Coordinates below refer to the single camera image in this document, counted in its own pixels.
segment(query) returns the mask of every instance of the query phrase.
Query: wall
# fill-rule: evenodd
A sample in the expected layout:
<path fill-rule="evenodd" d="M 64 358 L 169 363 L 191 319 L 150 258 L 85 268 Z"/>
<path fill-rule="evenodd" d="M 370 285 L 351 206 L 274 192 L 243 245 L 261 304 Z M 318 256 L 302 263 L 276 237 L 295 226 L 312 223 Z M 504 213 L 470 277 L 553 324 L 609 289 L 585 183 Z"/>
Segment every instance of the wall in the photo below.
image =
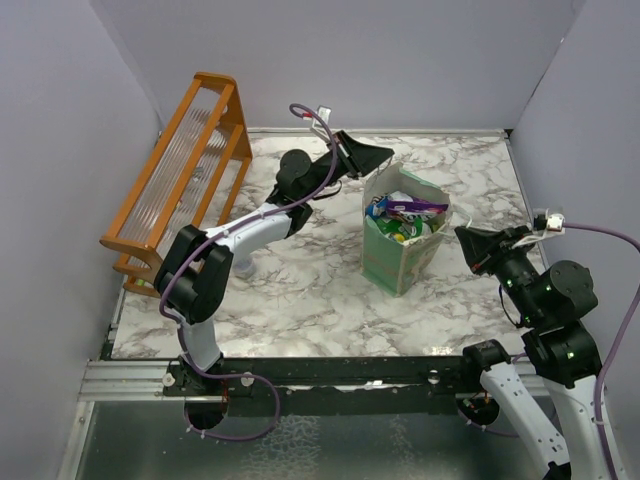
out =
<path fill-rule="evenodd" d="M 118 277 L 98 244 L 158 131 L 83 0 L 0 5 L 0 475 L 54 479 Z"/>
<path fill-rule="evenodd" d="M 568 219 L 640 238 L 640 2 L 588 0 L 512 137 L 532 205 L 562 205 Z M 550 260 L 591 268 L 600 305 L 585 320 L 608 352 L 638 286 L 632 247 L 603 235 L 569 232 L 549 241 Z M 640 471 L 640 315 L 608 375 L 619 438 Z"/>
<path fill-rule="evenodd" d="M 250 126 L 512 128 L 582 0 L 92 0 L 171 117 L 198 70 L 238 80 Z"/>

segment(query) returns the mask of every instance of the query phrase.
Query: marble surface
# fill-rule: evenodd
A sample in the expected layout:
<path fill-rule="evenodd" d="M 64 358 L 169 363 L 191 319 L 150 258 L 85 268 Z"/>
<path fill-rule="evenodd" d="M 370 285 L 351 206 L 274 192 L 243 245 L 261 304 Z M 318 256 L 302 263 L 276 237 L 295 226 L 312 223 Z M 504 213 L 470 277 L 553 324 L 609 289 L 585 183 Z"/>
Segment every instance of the marble surface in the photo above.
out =
<path fill-rule="evenodd" d="M 393 148 L 393 162 L 448 191 L 452 202 L 471 213 L 474 226 L 502 229 L 525 221 L 523 196 L 502 138 L 357 139 Z M 312 158 L 325 152 L 314 137 L 254 138 L 252 148 L 254 160 L 232 218 L 264 201 L 287 150 L 302 148 Z M 523 331 L 506 319 L 497 281 L 469 272 L 455 238 L 443 242 L 421 280 L 402 297 L 392 298 L 362 277 L 363 184 L 349 180 L 338 196 L 314 202 L 314 214 L 299 233 L 254 252 L 253 277 L 229 279 L 215 317 L 225 355 L 448 355 L 489 338 L 510 353 L 521 352 Z M 223 201 L 219 195 L 214 199 L 204 227 L 215 225 Z M 454 224 L 463 221 L 454 216 Z M 540 268 L 537 249 L 532 256 Z M 113 358 L 178 354 L 175 325 L 160 316 L 158 300 L 127 293 Z"/>

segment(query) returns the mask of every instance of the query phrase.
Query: floor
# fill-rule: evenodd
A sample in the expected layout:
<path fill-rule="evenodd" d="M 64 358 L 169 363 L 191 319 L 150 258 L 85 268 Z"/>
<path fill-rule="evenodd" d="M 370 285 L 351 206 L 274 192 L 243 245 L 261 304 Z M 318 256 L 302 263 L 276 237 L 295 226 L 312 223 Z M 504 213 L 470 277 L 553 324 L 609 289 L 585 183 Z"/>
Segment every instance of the floor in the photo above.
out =
<path fill-rule="evenodd" d="M 523 195 L 502 136 L 356 139 L 393 148 L 393 162 L 445 189 L 472 215 L 474 226 L 502 229 L 525 222 Z M 264 201 L 280 157 L 292 148 L 312 158 L 326 151 L 314 137 L 252 138 L 254 160 L 232 218 Z M 469 272 L 455 238 L 443 242 L 422 279 L 402 297 L 392 298 L 362 277 L 362 188 L 363 181 L 348 181 L 336 197 L 314 202 L 314 215 L 298 234 L 254 252 L 255 275 L 230 278 L 216 313 L 224 354 L 450 355 L 489 338 L 512 354 L 521 352 L 522 332 L 502 311 L 497 281 Z M 215 225 L 223 201 L 214 199 L 202 227 Z M 453 222 L 464 219 L 454 216 Z M 531 256 L 541 268 L 539 251 Z M 175 325 L 159 315 L 158 300 L 127 293 L 112 357 L 178 354 Z"/>

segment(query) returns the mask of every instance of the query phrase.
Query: purple package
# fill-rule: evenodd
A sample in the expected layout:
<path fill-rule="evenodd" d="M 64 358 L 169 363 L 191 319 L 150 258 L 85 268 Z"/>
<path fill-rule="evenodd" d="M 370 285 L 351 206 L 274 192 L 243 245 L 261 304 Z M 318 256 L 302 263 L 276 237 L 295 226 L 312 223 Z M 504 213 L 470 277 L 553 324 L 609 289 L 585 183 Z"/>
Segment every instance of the purple package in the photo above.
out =
<path fill-rule="evenodd" d="M 402 192 L 393 192 L 387 198 L 387 211 L 407 214 L 423 214 L 430 213 L 437 215 L 442 212 L 446 212 L 449 205 L 446 203 L 431 203 L 421 198 L 412 197 Z"/>

